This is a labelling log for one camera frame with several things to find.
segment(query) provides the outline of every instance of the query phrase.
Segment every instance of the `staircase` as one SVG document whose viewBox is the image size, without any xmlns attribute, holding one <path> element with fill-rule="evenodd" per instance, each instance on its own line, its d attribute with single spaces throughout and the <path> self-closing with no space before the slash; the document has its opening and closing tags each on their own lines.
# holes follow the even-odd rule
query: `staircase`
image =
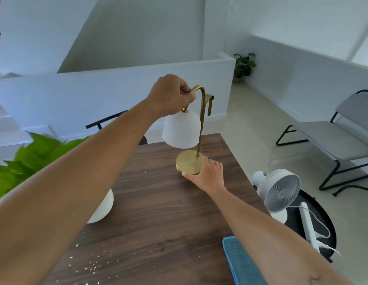
<svg viewBox="0 0 368 285">
<path fill-rule="evenodd" d="M 0 105 L 0 165 L 3 160 L 11 160 L 23 145 L 32 142 L 30 136 L 20 131 L 19 125 Z"/>
</svg>

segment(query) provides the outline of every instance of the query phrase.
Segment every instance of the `lamp shade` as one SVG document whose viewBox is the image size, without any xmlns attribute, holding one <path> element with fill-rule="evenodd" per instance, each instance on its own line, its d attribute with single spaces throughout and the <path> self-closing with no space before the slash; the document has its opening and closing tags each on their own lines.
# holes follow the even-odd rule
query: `lamp shade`
<svg viewBox="0 0 368 285">
<path fill-rule="evenodd" d="M 187 149 L 198 144 L 200 131 L 200 117 L 192 111 L 180 111 L 166 117 L 162 137 L 172 147 Z"/>
</svg>

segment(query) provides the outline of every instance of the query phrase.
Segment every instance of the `table lamp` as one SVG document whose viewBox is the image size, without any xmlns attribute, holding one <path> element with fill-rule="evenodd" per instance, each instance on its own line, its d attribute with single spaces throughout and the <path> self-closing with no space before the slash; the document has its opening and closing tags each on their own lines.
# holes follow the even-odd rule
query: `table lamp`
<svg viewBox="0 0 368 285">
<path fill-rule="evenodd" d="M 180 112 L 166 117 L 163 128 L 163 140 L 175 148 L 187 149 L 197 145 L 197 150 L 185 150 L 176 158 L 176 169 L 178 172 L 186 172 L 192 175 L 200 173 L 204 155 L 200 153 L 201 133 L 204 126 L 206 103 L 209 102 L 208 116 L 212 111 L 214 96 L 205 93 L 201 85 L 194 86 L 189 94 L 201 90 L 201 112 L 200 117 L 188 106 Z"/>
</svg>

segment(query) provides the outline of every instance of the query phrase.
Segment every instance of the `plant pot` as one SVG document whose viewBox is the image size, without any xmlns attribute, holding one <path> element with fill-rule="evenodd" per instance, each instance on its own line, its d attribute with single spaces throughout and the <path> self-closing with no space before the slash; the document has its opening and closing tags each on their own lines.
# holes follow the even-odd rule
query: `plant pot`
<svg viewBox="0 0 368 285">
<path fill-rule="evenodd" d="M 236 76 L 233 77 L 233 83 L 239 84 L 240 82 L 242 82 L 242 78 L 240 78 L 240 77 L 238 78 Z"/>
<path fill-rule="evenodd" d="M 98 206 L 97 210 L 94 212 L 89 221 L 86 223 L 90 224 L 101 220 L 110 212 L 111 207 L 113 207 L 113 203 L 114 203 L 114 195 L 110 188 L 109 192 L 106 194 L 105 198 Z"/>
</svg>

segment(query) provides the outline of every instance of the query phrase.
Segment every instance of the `lamp arm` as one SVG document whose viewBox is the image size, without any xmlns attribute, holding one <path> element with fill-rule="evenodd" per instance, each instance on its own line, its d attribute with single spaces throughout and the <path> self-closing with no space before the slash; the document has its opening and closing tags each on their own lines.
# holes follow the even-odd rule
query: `lamp arm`
<svg viewBox="0 0 368 285">
<path fill-rule="evenodd" d="M 198 138 L 197 152 L 196 152 L 196 155 L 199 156 L 200 155 L 200 145 L 201 145 L 201 134 L 202 134 L 202 128 L 204 126 L 206 103 L 209 102 L 208 116 L 210 116 L 210 113 L 212 111 L 212 103 L 214 100 L 214 96 L 210 94 L 206 94 L 204 87 L 201 85 L 194 86 L 192 90 L 190 91 L 190 94 L 194 94 L 197 90 L 201 90 L 201 95 L 202 95 L 201 112 L 200 112 L 201 130 L 200 130 L 200 136 Z M 188 106 L 186 106 L 182 111 L 184 113 L 188 112 Z"/>
</svg>

